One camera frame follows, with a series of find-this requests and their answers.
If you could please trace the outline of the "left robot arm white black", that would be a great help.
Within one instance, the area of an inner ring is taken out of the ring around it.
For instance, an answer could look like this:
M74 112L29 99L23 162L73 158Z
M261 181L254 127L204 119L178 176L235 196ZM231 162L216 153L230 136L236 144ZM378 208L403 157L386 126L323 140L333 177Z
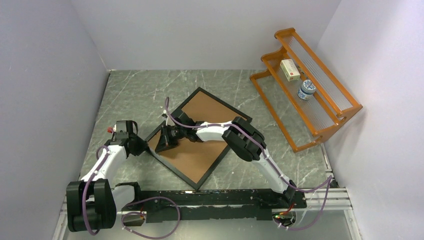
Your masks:
M139 156L148 143L138 136L138 124L133 120L119 120L108 128L112 134L96 151L96 163L78 181L66 187L67 226L71 232L87 231L96 235L114 226L117 211L127 206L137 210L143 196L136 182L120 183L111 188L110 181L118 168L130 156Z

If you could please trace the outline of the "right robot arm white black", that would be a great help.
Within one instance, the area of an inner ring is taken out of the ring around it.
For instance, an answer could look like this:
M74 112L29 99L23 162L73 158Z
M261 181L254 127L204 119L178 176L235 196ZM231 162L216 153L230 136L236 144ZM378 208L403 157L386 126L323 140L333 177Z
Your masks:
M266 178L278 206L286 208L294 201L295 184L272 159L263 134L244 118L237 116L220 123L194 121L181 110L176 115L165 112L162 116L166 120L154 149L156 153L176 148L181 139L193 143L226 142L240 159L252 163Z

